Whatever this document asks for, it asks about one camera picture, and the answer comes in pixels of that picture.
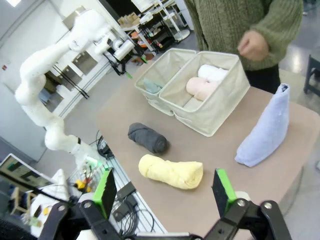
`green knit sweater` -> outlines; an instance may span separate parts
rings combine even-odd
[[[272,67],[286,55],[302,19],[302,0],[184,0],[200,51],[238,54],[244,33],[254,30],[269,45],[262,61],[239,56],[245,70]]]

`beige fabric basket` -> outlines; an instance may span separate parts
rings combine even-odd
[[[150,93],[146,91],[144,78],[164,87],[179,70],[195,55],[196,51],[172,48],[165,52],[157,61],[155,61],[145,73],[135,82],[135,87],[148,100],[148,103],[159,111],[173,116],[172,110],[159,99],[159,92]]]
[[[228,70],[228,73],[217,89],[205,101],[200,101],[187,92],[186,85],[189,79],[198,76],[198,70],[204,64]],[[202,51],[170,80],[160,91],[159,98],[179,121],[211,137],[236,108],[249,87],[237,55]]]

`beige tabletop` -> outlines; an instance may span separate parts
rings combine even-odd
[[[235,161],[238,146],[271,96],[251,87],[214,136],[205,137],[150,106],[130,80],[102,107],[97,123],[115,157],[166,230],[204,236],[219,218],[211,189],[216,168],[226,169],[234,190],[247,192],[254,203],[279,202],[313,149],[320,131],[319,115],[291,103],[289,128],[280,147],[252,168]],[[198,188],[181,190],[140,174],[140,158],[151,153],[128,138],[129,126],[135,122],[167,138],[170,149],[161,156],[163,159],[203,163],[204,175]]]

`black chair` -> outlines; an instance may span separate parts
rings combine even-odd
[[[315,86],[310,85],[310,78],[314,74],[316,78],[320,77],[320,51],[315,51],[309,55],[308,68],[306,70],[305,83],[303,91],[305,94],[308,90],[317,94],[320,97],[320,90]]]

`white wall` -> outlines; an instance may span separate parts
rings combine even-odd
[[[121,30],[121,27],[114,20],[110,13],[103,7],[103,5],[98,0],[51,0],[60,10],[60,13],[67,17],[74,10],[80,6],[84,6],[85,9],[94,9],[102,16],[105,17],[107,22],[112,25],[118,32],[126,34]]]
[[[1,83],[0,101],[0,136],[38,161],[47,149],[44,142],[45,130],[34,124],[17,103],[13,92]]]
[[[21,64],[34,52],[56,43],[66,32],[67,27],[48,1],[27,17],[0,48],[0,80],[11,90],[20,84]]]
[[[20,7],[28,8],[32,1],[34,0],[22,0],[19,3]],[[13,92],[21,82],[19,74],[21,64],[34,52],[56,43],[65,35],[68,29],[62,23],[63,18],[81,5],[86,9],[95,9],[109,24],[121,30],[98,0],[52,0],[52,2],[57,9],[49,0],[43,1],[30,15],[28,13],[3,45],[0,44],[0,66],[7,66],[5,71],[0,68],[0,136],[35,160],[39,159],[45,149],[43,144],[45,131],[31,122],[14,99]],[[7,10],[5,7],[0,8],[0,15]]]
[[[9,35],[21,21],[23,15],[32,5],[39,2],[39,0],[21,1],[17,6],[13,7],[6,0],[0,1],[0,46],[2,40]]]

